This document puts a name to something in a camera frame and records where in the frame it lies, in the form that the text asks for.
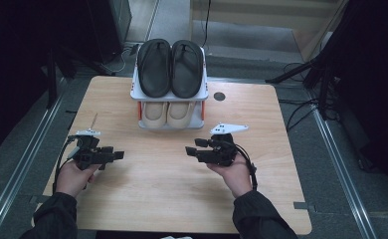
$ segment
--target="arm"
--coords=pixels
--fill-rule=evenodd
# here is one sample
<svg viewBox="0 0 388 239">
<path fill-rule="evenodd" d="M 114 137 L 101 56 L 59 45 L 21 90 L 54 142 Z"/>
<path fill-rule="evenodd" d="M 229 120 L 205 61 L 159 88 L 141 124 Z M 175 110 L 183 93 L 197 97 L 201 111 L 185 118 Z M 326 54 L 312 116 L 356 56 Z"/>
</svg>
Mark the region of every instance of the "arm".
<svg viewBox="0 0 388 239">
<path fill-rule="evenodd" d="M 79 170 L 74 161 L 66 163 L 58 177 L 54 193 L 33 215 L 35 227 L 20 238 L 77 238 L 77 195 L 87 182 L 95 180 L 99 165 Z"/>
<path fill-rule="evenodd" d="M 221 175 L 236 198 L 233 221 L 244 239 L 296 238 L 272 202 L 251 185 L 246 161 L 239 154 L 229 167 L 207 164 Z"/>
</svg>

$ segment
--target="flip-flop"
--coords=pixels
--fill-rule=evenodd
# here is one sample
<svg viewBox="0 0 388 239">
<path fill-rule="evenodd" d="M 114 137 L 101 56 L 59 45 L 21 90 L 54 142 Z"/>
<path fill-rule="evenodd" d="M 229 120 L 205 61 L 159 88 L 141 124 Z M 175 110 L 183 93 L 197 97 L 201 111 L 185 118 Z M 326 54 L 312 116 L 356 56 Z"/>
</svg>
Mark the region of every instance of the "flip-flop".
<svg viewBox="0 0 388 239">
<path fill-rule="evenodd" d="M 187 127 L 193 116 L 195 102 L 171 102 L 167 112 L 167 123 L 171 127 Z"/>
<path fill-rule="evenodd" d="M 182 99 L 197 95 L 203 80 L 203 52 L 201 48 L 187 40 L 172 45 L 173 94 Z"/>
<path fill-rule="evenodd" d="M 151 98 L 161 98 L 170 90 L 170 45 L 163 39 L 145 42 L 137 54 L 141 90 Z"/>
<path fill-rule="evenodd" d="M 168 102 L 143 102 L 141 121 L 148 128 L 160 128 L 166 124 Z"/>
</svg>

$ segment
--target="person's left hand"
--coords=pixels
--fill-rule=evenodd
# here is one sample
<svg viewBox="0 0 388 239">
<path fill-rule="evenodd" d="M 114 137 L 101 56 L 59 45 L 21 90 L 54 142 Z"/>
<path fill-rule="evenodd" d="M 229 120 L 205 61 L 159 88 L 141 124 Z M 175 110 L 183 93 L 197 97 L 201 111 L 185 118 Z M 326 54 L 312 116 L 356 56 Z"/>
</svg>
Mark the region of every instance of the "person's left hand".
<svg viewBox="0 0 388 239">
<path fill-rule="evenodd" d="M 67 193 L 73 197 L 77 197 L 85 188 L 88 182 L 95 181 L 95 171 L 100 168 L 100 165 L 91 165 L 85 170 L 80 170 L 75 161 L 64 164 L 58 176 L 57 192 Z"/>
</svg>

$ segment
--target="black jacket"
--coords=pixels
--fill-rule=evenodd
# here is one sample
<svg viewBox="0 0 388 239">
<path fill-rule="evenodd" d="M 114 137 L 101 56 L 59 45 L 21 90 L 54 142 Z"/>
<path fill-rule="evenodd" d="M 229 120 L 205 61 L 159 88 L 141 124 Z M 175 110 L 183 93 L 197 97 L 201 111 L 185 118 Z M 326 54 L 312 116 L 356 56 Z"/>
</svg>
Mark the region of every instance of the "black jacket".
<svg viewBox="0 0 388 239">
<path fill-rule="evenodd" d="M 296 238 L 272 202 L 258 191 L 250 191 L 234 201 L 233 221 L 243 239 Z M 21 236 L 30 238 L 77 238 L 77 201 L 56 192 L 34 214 L 35 227 Z"/>
</svg>

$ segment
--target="beige slipper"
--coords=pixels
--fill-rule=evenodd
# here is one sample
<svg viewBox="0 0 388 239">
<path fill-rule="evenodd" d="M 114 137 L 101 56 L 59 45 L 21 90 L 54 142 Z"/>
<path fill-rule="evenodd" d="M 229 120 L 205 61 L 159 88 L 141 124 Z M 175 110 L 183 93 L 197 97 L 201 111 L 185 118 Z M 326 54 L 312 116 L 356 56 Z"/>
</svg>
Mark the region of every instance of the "beige slipper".
<svg viewBox="0 0 388 239">
<path fill-rule="evenodd" d="M 166 124 L 168 102 L 143 102 L 141 121 L 146 127 L 159 128 Z"/>
<path fill-rule="evenodd" d="M 171 102 L 167 113 L 167 123 L 171 127 L 187 127 L 193 116 L 195 102 Z"/>
</svg>

